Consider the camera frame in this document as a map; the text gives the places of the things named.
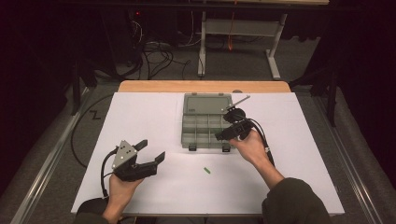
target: human hand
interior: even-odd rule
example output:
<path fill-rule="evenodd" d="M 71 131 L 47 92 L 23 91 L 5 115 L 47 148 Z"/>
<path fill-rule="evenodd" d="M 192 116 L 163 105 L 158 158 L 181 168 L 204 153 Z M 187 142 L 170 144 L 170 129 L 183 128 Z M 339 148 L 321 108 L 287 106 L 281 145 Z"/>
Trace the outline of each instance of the human hand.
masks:
<path fill-rule="evenodd" d="M 108 204 L 102 217 L 107 219 L 108 223 L 117 223 L 126 205 L 131 201 L 134 191 L 144 179 L 134 182 L 122 181 L 116 175 L 111 175 L 110 194 Z"/>
<path fill-rule="evenodd" d="M 262 139 L 260 138 L 259 133 L 255 130 L 251 130 L 243 141 L 230 139 L 230 144 L 238 148 L 242 157 L 255 166 L 259 162 L 269 161 Z"/>

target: white table surface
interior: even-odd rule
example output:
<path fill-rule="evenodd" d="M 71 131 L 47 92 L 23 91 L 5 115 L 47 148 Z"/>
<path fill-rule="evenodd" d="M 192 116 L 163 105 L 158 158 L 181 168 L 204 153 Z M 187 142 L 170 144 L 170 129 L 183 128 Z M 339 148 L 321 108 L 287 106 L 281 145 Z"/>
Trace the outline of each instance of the white table surface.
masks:
<path fill-rule="evenodd" d="M 329 214 L 344 209 L 318 152 L 294 93 L 250 93 L 238 107 L 263 127 L 276 168 L 285 177 L 307 182 Z M 233 102 L 246 97 L 234 93 Z M 137 188 L 124 213 L 130 215 L 259 215 L 269 189 L 237 151 L 181 147 L 184 93 L 117 92 L 92 153 L 72 213 L 92 198 L 103 197 L 100 187 L 102 161 L 126 140 L 131 145 L 148 139 L 137 162 L 153 161 L 163 151 L 158 174 Z M 111 172 L 111 157 L 105 174 Z M 108 177 L 105 179 L 108 189 Z"/>

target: person's left hand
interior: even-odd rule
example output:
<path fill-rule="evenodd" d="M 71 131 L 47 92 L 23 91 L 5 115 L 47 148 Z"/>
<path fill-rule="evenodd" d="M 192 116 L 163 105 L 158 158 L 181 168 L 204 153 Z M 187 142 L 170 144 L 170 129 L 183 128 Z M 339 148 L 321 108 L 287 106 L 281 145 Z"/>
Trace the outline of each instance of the person's left hand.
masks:
<path fill-rule="evenodd" d="M 134 191 L 144 179 L 134 182 L 122 181 L 116 175 L 110 177 L 110 194 L 108 204 L 102 217 L 108 223 L 117 223 L 126 205 L 131 201 Z"/>

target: person's right hand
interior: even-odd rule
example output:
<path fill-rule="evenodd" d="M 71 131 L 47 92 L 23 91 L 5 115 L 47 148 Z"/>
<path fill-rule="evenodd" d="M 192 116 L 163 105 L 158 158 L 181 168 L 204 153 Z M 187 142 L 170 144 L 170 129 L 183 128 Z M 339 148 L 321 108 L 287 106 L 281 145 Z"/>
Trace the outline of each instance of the person's right hand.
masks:
<path fill-rule="evenodd" d="M 269 161 L 262 139 L 255 130 L 251 130 L 243 141 L 231 139 L 230 144 L 238 148 L 242 157 L 253 165 L 259 162 Z"/>

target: table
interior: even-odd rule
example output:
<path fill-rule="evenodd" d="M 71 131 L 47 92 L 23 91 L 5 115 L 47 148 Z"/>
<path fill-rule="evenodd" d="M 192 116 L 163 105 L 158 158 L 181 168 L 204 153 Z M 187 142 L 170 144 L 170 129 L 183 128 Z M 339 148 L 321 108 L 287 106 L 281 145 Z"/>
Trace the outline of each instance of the table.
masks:
<path fill-rule="evenodd" d="M 236 149 L 227 154 L 212 149 L 189 152 L 181 148 L 179 139 L 183 92 L 235 90 L 243 93 L 233 93 L 234 102 L 247 93 L 250 95 L 240 106 L 248 116 L 265 124 L 277 169 L 284 176 L 301 178 L 310 184 L 331 214 L 344 213 L 295 94 L 285 82 L 261 81 L 122 82 L 113 97 L 72 212 L 77 212 L 86 200 L 102 196 L 100 167 L 114 145 L 121 140 L 136 144 L 147 138 L 148 146 L 139 152 L 137 162 L 152 161 L 164 150 L 166 157 L 158 174 L 146 178 L 139 186 L 125 214 L 260 216 L 261 202 L 269 189 Z"/>
<path fill-rule="evenodd" d="M 329 0 L 204 0 L 206 2 L 233 2 L 237 3 L 259 3 L 259 4 L 282 4 L 282 5 L 328 5 Z M 273 79 L 279 80 L 280 74 L 276 66 L 274 58 L 277 44 L 282 35 L 285 26 L 287 14 L 283 13 L 279 21 L 240 21 L 219 19 L 207 19 L 206 12 L 203 11 L 201 23 L 201 47 L 199 51 L 198 76 L 205 75 L 206 66 L 206 50 L 205 40 L 206 34 L 213 35 L 256 35 L 269 36 L 273 38 L 271 49 L 265 51 L 267 61 L 270 65 Z"/>

